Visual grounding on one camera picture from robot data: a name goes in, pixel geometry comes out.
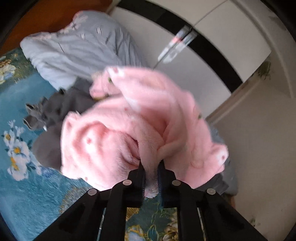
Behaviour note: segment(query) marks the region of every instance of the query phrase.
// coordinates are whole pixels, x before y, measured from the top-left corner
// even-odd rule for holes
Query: pink fleece blanket
[[[98,190],[112,188],[145,169],[146,197],[158,193],[157,166],[197,188],[224,170],[227,147],[211,140],[191,93],[167,76],[143,68],[108,67],[94,76],[98,102],[82,115],[70,112],[61,135],[62,173],[83,178]]]

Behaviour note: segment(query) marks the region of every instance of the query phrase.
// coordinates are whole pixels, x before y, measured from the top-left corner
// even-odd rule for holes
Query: white wall
[[[296,100],[268,78],[216,123],[237,172],[237,210],[269,241],[296,222]]]
[[[243,82],[271,52],[253,22],[229,0],[205,16],[195,28],[224,55]]]
[[[233,2],[254,22],[272,49],[272,58],[278,62],[275,66],[280,78],[273,78],[271,84],[294,98],[296,96],[296,43],[293,37],[277,15],[262,1],[233,0]]]

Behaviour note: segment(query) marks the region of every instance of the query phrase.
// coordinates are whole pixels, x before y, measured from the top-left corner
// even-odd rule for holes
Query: white flower print
[[[10,157],[11,166],[7,169],[8,173],[17,181],[27,179],[29,177],[27,165],[29,160],[26,157],[12,155]]]
[[[5,145],[10,148],[10,146],[13,145],[13,143],[15,142],[15,133],[12,130],[10,130],[9,132],[4,131],[3,135],[3,141]]]
[[[10,128],[13,128],[14,125],[15,125],[15,120],[10,120],[10,121],[8,122],[8,125],[10,126]]]
[[[12,77],[15,73],[15,70],[16,70],[16,67],[11,64],[7,64],[1,67],[0,68],[0,84],[3,84],[5,80]]]
[[[2,135],[3,141],[7,146],[7,154],[10,158],[11,165],[7,172],[17,181],[27,179],[29,172],[35,170],[38,175],[42,175],[42,166],[36,160],[28,145],[32,144],[32,140],[28,143],[20,137],[25,129],[15,126],[15,120],[9,121],[9,131],[4,131]]]
[[[24,131],[25,131],[25,128],[23,128],[23,127],[17,127],[17,126],[15,126],[15,129],[17,131],[17,137],[20,137],[20,135],[23,134]]]

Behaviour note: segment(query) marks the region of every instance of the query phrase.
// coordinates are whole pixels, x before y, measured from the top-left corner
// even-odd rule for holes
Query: bed
[[[42,97],[50,97],[56,89],[26,59],[19,43],[29,34],[55,32],[64,28],[79,10],[107,11],[110,3],[109,0],[62,3],[56,0],[26,1],[19,3],[21,7],[15,14],[16,17],[10,19],[2,29],[1,240],[33,240],[91,188],[83,180],[70,180],[55,169],[41,166],[31,152],[32,143],[42,131],[30,131],[23,124],[22,119],[27,114],[25,103],[37,103]],[[223,142],[216,129],[212,128],[211,134],[217,142]],[[159,197],[147,199],[141,209],[128,209],[126,220],[126,240],[178,239],[176,209],[162,209]]]

